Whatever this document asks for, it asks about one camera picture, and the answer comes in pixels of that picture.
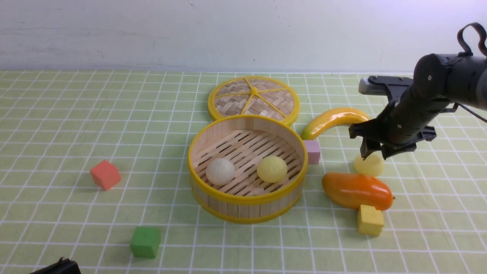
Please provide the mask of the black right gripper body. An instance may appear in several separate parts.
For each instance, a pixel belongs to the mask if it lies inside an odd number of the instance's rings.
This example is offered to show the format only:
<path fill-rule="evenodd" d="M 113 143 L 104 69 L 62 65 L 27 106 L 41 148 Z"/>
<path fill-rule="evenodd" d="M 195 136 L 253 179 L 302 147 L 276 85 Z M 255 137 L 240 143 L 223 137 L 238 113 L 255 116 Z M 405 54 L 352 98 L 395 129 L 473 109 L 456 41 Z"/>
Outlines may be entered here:
<path fill-rule="evenodd" d="M 390 101 L 384 110 L 371 120 L 349 127 L 349 136 L 367 137 L 393 147 L 408 143 L 431 142 L 437 132 L 429 123 L 447 109 L 451 101 L 443 97 L 425 99 L 414 88 L 408 88 L 402 96 Z"/>

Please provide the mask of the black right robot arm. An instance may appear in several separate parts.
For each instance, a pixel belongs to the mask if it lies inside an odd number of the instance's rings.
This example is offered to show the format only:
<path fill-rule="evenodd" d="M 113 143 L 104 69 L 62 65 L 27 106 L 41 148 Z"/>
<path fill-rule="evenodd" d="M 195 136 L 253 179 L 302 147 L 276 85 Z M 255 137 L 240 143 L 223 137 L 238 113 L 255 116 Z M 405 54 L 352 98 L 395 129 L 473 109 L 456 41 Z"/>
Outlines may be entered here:
<path fill-rule="evenodd" d="M 431 142 L 429 123 L 458 107 L 486 110 L 487 61 L 482 57 L 428 54 L 416 64 L 413 78 L 369 76 L 359 83 L 364 95 L 385 95 L 388 104 L 375 118 L 349 128 L 352 139 L 362 137 L 360 154 L 380 151 L 384 159 L 415 151 L 417 142 Z"/>

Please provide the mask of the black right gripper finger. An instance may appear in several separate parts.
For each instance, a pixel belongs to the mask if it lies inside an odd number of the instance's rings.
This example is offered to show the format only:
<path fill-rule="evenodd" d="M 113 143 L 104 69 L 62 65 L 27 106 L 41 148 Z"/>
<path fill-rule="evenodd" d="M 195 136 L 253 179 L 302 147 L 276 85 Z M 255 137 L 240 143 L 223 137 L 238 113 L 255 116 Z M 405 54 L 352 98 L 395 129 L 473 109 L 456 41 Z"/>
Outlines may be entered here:
<path fill-rule="evenodd" d="M 367 159 L 372 153 L 381 151 L 381 143 L 376 140 L 363 137 L 362 144 L 360 146 L 360 155 L 362 159 Z"/>
<path fill-rule="evenodd" d="M 391 145 L 383 144 L 381 146 L 381 153 L 384 160 L 398 154 L 403 154 L 407 152 L 412 152 L 416 150 L 416 143 L 408 143 L 402 147 L 393 147 Z"/>

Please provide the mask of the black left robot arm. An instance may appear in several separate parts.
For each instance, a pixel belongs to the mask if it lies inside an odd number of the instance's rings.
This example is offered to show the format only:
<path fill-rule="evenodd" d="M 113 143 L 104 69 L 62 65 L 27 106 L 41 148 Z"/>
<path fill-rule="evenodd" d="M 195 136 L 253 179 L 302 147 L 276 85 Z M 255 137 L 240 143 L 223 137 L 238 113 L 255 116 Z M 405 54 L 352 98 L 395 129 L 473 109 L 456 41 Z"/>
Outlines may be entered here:
<path fill-rule="evenodd" d="M 31 274 L 81 274 L 76 261 L 61 257 L 56 263 L 37 269 Z"/>

